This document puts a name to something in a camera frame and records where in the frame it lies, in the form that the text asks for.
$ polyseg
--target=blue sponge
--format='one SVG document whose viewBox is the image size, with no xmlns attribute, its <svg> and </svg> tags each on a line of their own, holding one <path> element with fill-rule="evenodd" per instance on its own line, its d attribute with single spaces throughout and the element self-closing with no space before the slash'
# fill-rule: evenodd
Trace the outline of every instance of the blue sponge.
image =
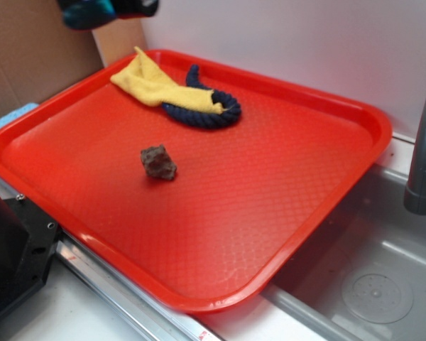
<svg viewBox="0 0 426 341">
<path fill-rule="evenodd" d="M 6 126 L 8 123 L 14 121 L 15 119 L 21 117 L 22 115 L 26 114 L 27 112 L 29 112 L 30 110 L 33 110 L 37 107 L 38 105 L 36 103 L 28 103 L 26 105 L 24 105 L 23 107 L 16 109 L 12 112 L 10 112 L 9 114 L 3 116 L 2 118 L 0 118 L 0 128 L 3 126 Z"/>
</svg>

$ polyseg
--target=stainless steel sink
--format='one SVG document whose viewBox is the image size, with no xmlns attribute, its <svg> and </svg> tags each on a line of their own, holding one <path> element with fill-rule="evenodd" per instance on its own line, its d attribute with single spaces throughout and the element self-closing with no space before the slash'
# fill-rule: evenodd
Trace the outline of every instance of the stainless steel sink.
<svg viewBox="0 0 426 341">
<path fill-rule="evenodd" d="M 263 293 L 328 340 L 426 340 L 426 216 L 374 166 Z"/>
</svg>

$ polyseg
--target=rock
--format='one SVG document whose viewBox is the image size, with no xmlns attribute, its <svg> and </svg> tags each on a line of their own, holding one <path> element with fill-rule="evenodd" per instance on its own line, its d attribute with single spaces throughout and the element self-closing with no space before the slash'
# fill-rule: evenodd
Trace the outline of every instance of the rock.
<svg viewBox="0 0 426 341">
<path fill-rule="evenodd" d="M 177 165 L 173 163 L 164 145 L 143 149 L 141 151 L 141 161 L 148 176 L 164 180 L 173 180 L 175 178 Z"/>
</svg>

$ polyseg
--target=twisted rope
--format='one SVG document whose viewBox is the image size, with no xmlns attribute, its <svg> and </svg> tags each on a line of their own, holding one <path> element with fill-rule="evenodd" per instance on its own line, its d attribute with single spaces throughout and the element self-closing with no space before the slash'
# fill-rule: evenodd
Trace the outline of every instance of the twisted rope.
<svg viewBox="0 0 426 341">
<path fill-rule="evenodd" d="M 209 90 L 199 81 L 199 66 L 192 65 L 186 75 L 186 85 L 188 87 L 196 87 L 199 89 Z M 222 114 L 205 114 L 203 112 L 195 112 L 192 110 L 176 107 L 168 103 L 163 103 L 163 109 L 173 119 L 204 129 L 219 129 L 237 122 L 241 115 L 241 107 L 238 101 L 226 92 L 214 90 L 212 95 L 213 103 L 221 103 L 224 108 Z"/>
</svg>

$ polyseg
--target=yellow rag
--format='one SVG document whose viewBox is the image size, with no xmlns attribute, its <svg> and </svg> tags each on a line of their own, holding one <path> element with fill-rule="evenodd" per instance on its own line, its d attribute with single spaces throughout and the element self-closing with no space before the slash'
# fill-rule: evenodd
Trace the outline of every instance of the yellow rag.
<svg viewBox="0 0 426 341">
<path fill-rule="evenodd" d="M 140 48 L 138 55 L 123 70 L 111 76 L 111 82 L 149 107 L 163 102 L 202 112 L 221 114 L 221 103 L 213 103 L 213 90 L 183 87 L 166 75 Z"/>
</svg>

